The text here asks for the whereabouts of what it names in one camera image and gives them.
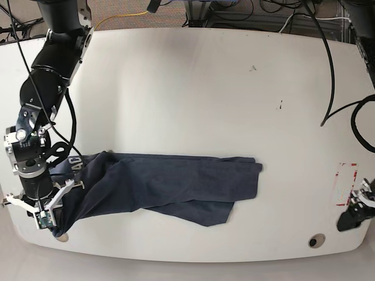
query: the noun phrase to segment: yellow cable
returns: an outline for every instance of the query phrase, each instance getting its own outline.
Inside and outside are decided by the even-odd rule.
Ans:
[[[122,18],[123,16],[141,16],[141,15],[145,15],[146,13],[148,13],[147,11],[146,12],[143,12],[143,13],[130,13],[130,14],[127,14],[127,15],[115,15],[115,16],[110,16],[109,18],[106,18],[106,19],[103,19],[101,22],[99,22],[96,26],[95,26],[95,29],[96,30],[103,22],[109,20],[109,19],[113,19],[113,18]]]

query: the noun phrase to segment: white tabletop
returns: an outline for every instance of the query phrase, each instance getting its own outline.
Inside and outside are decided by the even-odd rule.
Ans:
[[[29,64],[42,44],[22,43]],[[333,109],[372,94],[357,47],[330,47],[337,80]],[[0,47],[0,61],[5,131],[16,122],[27,73],[15,44]],[[206,228],[139,210],[80,220],[65,244],[36,230],[24,210],[8,207],[30,243],[119,258],[237,262],[349,251],[366,234],[368,222],[348,232],[336,229],[346,209],[337,205],[346,200],[338,194],[350,191],[355,170],[357,182],[372,179],[375,158],[352,134],[353,108],[319,126],[330,94],[328,58],[319,39],[221,29],[95,32],[70,93],[76,146],[83,153],[251,156],[264,165],[258,195],[236,203],[223,225]],[[357,117],[368,140],[375,137],[371,107]],[[65,102],[56,122],[69,136]],[[4,151],[0,168],[4,193],[18,193],[22,186]],[[326,242],[309,248],[318,233]]]

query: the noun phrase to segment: white cable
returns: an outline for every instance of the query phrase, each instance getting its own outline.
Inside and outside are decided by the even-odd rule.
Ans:
[[[284,26],[280,29],[279,33],[283,32],[284,29],[286,28],[286,26],[288,25],[289,21],[291,20],[291,18],[293,18],[294,16],[294,13],[292,15],[290,15],[287,19],[287,21],[285,22]]]
[[[337,18],[316,18],[317,20],[335,20],[335,19],[345,19],[345,20],[348,20],[349,22],[352,22],[352,20],[351,19],[349,19],[349,18],[346,18],[346,17],[344,17],[344,16],[338,16]]]

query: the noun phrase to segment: dark blue cloth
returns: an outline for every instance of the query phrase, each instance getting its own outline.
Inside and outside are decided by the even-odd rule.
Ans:
[[[257,195],[262,165],[254,158],[133,155],[101,152],[70,157],[51,169],[63,183],[78,172],[84,189],[63,197],[54,236],[64,234],[82,218],[133,212],[140,208],[173,215],[204,226],[225,223],[233,204]]]

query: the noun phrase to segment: gray carpet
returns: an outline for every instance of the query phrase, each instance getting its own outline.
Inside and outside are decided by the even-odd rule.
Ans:
[[[254,13],[264,13],[259,6],[259,0],[241,0],[240,3],[229,11],[241,11],[244,13],[251,11],[253,1]],[[294,2],[294,0],[285,0],[285,2]],[[119,14],[125,13],[139,13],[146,10],[149,0],[88,0],[91,8],[93,26],[99,21]],[[6,0],[0,0],[0,4],[7,7]],[[269,9],[275,9],[274,4],[264,3],[264,6]],[[32,20],[40,17],[40,12],[36,2],[29,0],[11,0],[11,8],[13,15],[21,22]],[[337,0],[324,0],[323,4],[317,5],[318,15],[320,17],[336,16],[338,10]],[[290,15],[292,10],[283,9],[280,14]],[[107,29],[126,29],[126,28],[164,28],[164,27],[181,27],[185,21],[185,6],[182,1],[173,1],[167,6],[161,6],[156,14],[146,14],[142,16],[132,16],[125,18],[113,18],[104,22],[98,30]],[[0,11],[0,26],[8,28],[10,25],[9,17]],[[33,27],[30,35],[45,34],[47,25],[45,23],[38,24]]]

